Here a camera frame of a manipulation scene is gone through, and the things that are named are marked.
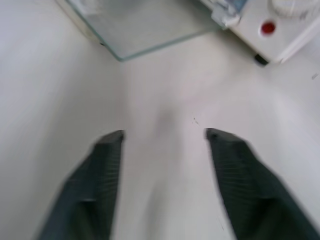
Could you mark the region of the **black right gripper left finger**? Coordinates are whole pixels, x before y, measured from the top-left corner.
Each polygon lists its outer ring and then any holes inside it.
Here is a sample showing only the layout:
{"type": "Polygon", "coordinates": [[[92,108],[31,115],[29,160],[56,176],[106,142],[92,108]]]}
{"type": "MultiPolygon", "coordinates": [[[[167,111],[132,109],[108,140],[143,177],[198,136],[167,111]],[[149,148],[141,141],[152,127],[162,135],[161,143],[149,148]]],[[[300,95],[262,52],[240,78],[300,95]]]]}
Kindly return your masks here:
{"type": "Polygon", "coordinates": [[[36,240],[111,240],[123,130],[102,136],[68,176],[36,240]]]}

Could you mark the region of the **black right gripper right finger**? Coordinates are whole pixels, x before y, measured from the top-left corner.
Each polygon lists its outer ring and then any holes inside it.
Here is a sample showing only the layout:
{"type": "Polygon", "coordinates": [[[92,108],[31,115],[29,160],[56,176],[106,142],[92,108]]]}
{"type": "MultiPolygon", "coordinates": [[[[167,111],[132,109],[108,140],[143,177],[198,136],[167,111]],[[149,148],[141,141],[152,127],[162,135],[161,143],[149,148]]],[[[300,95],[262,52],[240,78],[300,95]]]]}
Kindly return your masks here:
{"type": "Polygon", "coordinates": [[[285,186],[244,139],[206,129],[212,163],[237,240],[320,240],[285,186]]]}

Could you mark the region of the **black rubber oven foot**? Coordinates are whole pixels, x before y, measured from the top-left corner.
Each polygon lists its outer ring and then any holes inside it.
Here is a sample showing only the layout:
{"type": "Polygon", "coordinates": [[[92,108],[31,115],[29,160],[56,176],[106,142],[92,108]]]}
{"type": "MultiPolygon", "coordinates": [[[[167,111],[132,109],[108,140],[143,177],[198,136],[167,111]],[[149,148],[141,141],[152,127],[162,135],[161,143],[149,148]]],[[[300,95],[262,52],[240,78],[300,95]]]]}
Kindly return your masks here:
{"type": "Polygon", "coordinates": [[[260,56],[259,54],[256,54],[254,56],[254,60],[256,63],[258,63],[261,66],[266,66],[269,64],[269,62],[267,60],[265,60],[262,56],[260,56]]]}

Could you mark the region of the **white toaster oven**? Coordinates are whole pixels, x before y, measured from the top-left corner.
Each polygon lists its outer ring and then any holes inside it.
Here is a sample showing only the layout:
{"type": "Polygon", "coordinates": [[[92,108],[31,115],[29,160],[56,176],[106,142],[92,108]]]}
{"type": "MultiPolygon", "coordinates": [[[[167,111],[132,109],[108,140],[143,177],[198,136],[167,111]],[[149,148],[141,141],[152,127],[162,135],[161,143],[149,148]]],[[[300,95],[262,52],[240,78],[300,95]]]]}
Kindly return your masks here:
{"type": "Polygon", "coordinates": [[[211,11],[211,19],[245,42],[255,55],[269,63],[284,63],[320,33],[320,0],[296,17],[278,15],[270,0],[199,0],[211,11]],[[264,22],[273,22],[273,34],[261,33],[264,22]]]}

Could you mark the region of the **glass toaster oven door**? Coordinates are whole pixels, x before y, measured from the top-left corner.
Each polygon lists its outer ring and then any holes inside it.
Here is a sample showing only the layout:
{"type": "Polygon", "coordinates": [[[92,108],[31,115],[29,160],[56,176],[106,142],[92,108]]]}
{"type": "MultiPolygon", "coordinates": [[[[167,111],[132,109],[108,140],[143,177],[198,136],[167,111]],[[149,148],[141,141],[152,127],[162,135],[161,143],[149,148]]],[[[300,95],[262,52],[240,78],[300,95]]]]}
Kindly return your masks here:
{"type": "Polygon", "coordinates": [[[120,62],[221,29],[200,0],[55,1],[120,62]]]}

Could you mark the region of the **white oven control knob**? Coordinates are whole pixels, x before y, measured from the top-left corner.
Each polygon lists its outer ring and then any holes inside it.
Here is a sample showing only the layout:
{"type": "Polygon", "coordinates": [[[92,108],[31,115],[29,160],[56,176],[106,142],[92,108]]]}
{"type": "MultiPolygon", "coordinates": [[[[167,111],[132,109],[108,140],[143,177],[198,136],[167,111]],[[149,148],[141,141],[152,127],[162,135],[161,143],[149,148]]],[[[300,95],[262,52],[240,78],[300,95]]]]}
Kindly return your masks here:
{"type": "Polygon", "coordinates": [[[282,17],[297,17],[309,7],[309,0],[270,0],[273,10],[282,17]]]}

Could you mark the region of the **red indicator light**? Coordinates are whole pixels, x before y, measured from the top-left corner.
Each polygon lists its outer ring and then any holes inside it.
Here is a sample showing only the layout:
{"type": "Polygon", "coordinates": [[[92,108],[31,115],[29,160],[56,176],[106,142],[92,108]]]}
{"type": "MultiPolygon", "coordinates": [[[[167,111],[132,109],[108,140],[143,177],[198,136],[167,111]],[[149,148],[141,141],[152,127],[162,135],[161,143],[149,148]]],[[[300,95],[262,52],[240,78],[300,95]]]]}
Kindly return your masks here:
{"type": "Polygon", "coordinates": [[[266,21],[261,25],[260,32],[263,35],[271,35],[276,30],[276,25],[272,21],[266,21]]]}

